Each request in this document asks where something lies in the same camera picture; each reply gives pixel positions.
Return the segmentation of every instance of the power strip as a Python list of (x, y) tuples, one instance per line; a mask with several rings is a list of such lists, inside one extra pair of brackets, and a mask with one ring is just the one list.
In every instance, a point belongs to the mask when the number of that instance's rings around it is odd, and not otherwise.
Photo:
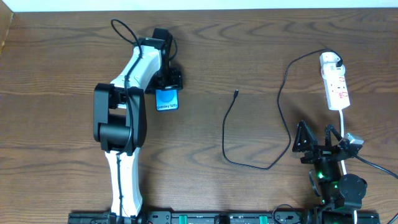
[(325, 84), (329, 110), (342, 110), (349, 106), (348, 90), (346, 85), (346, 68), (337, 67), (341, 58), (333, 52), (325, 52), (320, 56), (321, 74)]

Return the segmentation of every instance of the white wall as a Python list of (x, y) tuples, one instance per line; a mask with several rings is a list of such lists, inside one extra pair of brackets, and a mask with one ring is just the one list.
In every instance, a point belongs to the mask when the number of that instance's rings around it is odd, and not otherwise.
[(398, 7), (398, 0), (3, 0), (14, 12)]

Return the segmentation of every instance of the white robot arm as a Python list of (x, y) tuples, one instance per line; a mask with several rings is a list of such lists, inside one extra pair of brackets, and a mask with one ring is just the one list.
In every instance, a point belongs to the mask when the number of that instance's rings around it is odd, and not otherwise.
[[(129, 96), (126, 96), (124, 79), (140, 57), (139, 47), (134, 47), (132, 58), (121, 74), (110, 84), (99, 83), (94, 94), (94, 138), (101, 143), (111, 169), (111, 213), (116, 219), (137, 217), (142, 206), (138, 158), (146, 137), (144, 93), (159, 95), (174, 91), (177, 98), (177, 90), (182, 89), (181, 73), (169, 68), (170, 33), (156, 28), (152, 38), (139, 39), (139, 42), (142, 57), (129, 76)], [(127, 100), (132, 111), (127, 109), (125, 116), (109, 112), (109, 109), (126, 109)], [(130, 113), (133, 115), (133, 127), (130, 127)]]

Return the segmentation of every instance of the wood grain surface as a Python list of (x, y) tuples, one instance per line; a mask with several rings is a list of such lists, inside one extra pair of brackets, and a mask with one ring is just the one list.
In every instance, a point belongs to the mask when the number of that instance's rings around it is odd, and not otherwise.
[[(269, 171), (228, 164), (228, 156), (268, 166), (288, 137), (276, 105), (286, 66), (324, 47), (344, 58), (351, 106), (346, 132), (366, 141), (360, 155), (398, 172), (397, 9), (20, 13), (0, 55), (0, 223), (66, 223), (72, 211), (109, 209), (108, 163), (93, 139), (93, 90), (131, 58), (117, 17), (141, 37), (168, 28), (178, 42), (173, 65), (184, 75), (177, 111), (159, 113), (146, 96), (148, 133), (139, 161), (147, 206), (174, 210), (273, 210), (320, 203), (302, 154), (291, 147)], [(320, 142), (327, 108), (318, 56), (290, 68), (280, 98), (294, 138), (304, 119)], [(368, 182), (363, 209), (386, 223), (398, 208), (398, 182), (356, 160), (347, 170)]]

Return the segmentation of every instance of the wooden tabletop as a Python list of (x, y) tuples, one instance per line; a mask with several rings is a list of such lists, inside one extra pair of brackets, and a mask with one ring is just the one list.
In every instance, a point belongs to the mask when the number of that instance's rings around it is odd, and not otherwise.
[[(18, 13), (0, 55), (0, 223), (66, 223), (72, 211), (111, 206), (108, 162), (93, 139), (93, 90), (131, 58), (111, 28), (117, 17), (141, 37), (168, 28), (183, 70), (177, 111), (146, 96), (148, 132), (139, 160), (144, 203), (174, 210), (273, 210), (320, 203), (311, 165), (291, 147), (269, 171), (228, 164), (221, 153), (268, 166), (288, 137), (276, 97), (286, 66), (329, 47), (344, 58), (351, 106), (345, 130), (362, 136), (360, 155), (398, 172), (397, 9)], [(304, 119), (323, 142), (339, 129), (328, 110), (319, 55), (295, 63), (280, 97), (294, 138)], [(398, 182), (357, 159), (349, 173), (368, 182), (363, 209), (386, 223), (398, 211)]]

